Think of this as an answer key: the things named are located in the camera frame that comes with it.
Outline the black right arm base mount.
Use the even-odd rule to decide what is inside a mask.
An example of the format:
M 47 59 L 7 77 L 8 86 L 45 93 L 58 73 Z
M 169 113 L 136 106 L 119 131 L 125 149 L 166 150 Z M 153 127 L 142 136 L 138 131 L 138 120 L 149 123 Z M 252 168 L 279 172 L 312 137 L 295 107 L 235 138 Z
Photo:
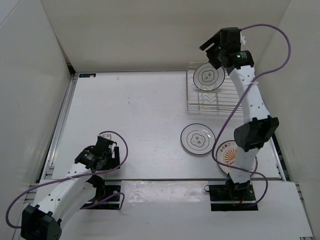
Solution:
M 209 194 L 212 212 L 258 211 L 256 195 L 251 181 L 233 183 L 228 176 L 223 184 L 207 184 L 203 190 Z

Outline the orange sunburst plate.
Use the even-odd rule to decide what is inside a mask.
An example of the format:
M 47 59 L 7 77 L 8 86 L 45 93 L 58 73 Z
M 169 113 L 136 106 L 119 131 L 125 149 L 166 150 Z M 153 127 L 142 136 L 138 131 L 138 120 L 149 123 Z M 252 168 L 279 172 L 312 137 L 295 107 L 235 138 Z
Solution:
M 218 165 L 221 171 L 224 174 L 230 173 L 230 166 L 234 165 L 235 159 L 236 159 L 236 153 L 237 153 L 237 144 L 234 140 L 227 140 L 219 145 L 219 147 L 216 150 L 215 156 L 216 159 L 225 164 L 228 165 Z

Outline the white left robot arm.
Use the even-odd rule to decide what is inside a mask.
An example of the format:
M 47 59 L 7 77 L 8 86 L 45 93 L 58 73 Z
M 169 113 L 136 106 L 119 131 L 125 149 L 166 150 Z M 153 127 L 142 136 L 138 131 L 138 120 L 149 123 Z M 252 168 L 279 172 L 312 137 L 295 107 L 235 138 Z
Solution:
M 98 140 L 74 160 L 65 178 L 54 181 L 54 189 L 41 201 L 22 212 L 20 236 L 25 240 L 58 240 L 66 223 L 79 210 L 95 208 L 117 198 L 121 192 L 108 192 L 101 174 L 120 167 L 116 142 Z

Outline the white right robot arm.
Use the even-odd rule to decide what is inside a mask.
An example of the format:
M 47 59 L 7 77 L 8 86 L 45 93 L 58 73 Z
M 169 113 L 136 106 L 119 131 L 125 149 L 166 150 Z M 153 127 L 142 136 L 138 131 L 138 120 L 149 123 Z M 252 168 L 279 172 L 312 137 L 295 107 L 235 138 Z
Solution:
M 208 62 L 215 69 L 226 69 L 242 108 L 243 125 L 233 132 L 236 157 L 223 190 L 227 198 L 236 200 L 248 190 L 256 155 L 278 128 L 279 120 L 271 117 L 258 86 L 254 84 L 254 60 L 248 50 L 241 49 L 239 28 L 220 29 L 200 49 L 206 52 Z

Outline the white plate flower outline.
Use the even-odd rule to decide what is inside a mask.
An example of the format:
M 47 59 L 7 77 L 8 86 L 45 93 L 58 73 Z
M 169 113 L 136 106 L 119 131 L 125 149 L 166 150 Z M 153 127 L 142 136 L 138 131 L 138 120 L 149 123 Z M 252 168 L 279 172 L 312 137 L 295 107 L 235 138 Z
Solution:
M 193 83 L 202 91 L 213 91 L 222 85 L 225 77 L 222 67 L 215 69 L 210 63 L 204 63 L 194 71 Z
M 193 155 L 202 156 L 210 153 L 215 140 L 214 132 L 201 123 L 187 125 L 180 134 L 182 147 Z

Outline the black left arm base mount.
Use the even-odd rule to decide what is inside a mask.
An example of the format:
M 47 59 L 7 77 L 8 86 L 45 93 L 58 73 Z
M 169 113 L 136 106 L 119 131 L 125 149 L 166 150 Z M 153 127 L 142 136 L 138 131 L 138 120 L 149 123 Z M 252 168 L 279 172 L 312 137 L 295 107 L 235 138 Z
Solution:
M 121 210 L 125 195 L 121 180 L 106 180 L 95 193 L 94 198 L 86 202 L 81 210 Z

